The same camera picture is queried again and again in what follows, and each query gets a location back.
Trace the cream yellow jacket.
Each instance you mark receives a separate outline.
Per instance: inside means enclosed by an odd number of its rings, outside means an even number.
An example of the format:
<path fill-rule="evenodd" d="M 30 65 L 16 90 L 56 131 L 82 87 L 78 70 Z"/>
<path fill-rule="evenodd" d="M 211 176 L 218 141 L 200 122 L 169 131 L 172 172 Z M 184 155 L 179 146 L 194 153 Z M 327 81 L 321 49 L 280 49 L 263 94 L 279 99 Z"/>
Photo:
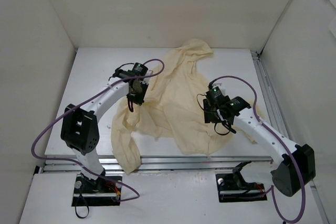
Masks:
<path fill-rule="evenodd" d="M 196 96 L 204 93 L 209 81 L 197 70 L 199 60 L 213 56 L 210 46 L 191 39 L 171 50 L 163 59 L 165 68 L 150 79 L 145 102 L 130 112 L 121 99 L 112 120 L 112 151 L 129 174 L 141 165 L 141 154 L 132 137 L 140 132 L 153 138 L 173 138 L 182 154 L 214 154 L 235 139 L 232 133 L 220 136 L 204 123 Z"/>

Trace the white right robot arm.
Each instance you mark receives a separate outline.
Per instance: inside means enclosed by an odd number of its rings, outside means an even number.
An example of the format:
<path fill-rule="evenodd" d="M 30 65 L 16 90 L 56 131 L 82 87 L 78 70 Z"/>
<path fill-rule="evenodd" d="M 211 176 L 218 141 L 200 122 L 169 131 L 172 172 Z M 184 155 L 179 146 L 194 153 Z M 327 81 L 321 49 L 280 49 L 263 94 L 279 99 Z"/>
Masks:
<path fill-rule="evenodd" d="M 314 151 L 281 135 L 268 123 L 257 119 L 253 108 L 241 97 L 230 99 L 220 88 L 205 93 L 205 123 L 222 124 L 232 133 L 242 130 L 271 157 L 272 164 L 239 164 L 232 175 L 233 184 L 245 188 L 251 183 L 270 184 L 291 197 L 316 175 Z"/>

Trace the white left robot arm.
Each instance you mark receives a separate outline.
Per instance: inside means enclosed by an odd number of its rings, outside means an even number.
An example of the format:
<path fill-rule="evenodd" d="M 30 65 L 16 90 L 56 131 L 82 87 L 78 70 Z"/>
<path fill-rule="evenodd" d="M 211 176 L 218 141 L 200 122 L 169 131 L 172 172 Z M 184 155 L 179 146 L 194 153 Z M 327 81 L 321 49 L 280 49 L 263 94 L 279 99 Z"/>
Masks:
<path fill-rule="evenodd" d="M 103 88 L 103 94 L 63 118 L 60 137 L 82 165 L 82 184 L 94 193 L 103 190 L 105 186 L 102 177 L 105 169 L 96 150 L 100 138 L 98 123 L 123 97 L 127 99 L 131 112 L 134 104 L 142 105 L 152 73 L 152 70 L 138 62 L 130 70 L 117 68 Z"/>

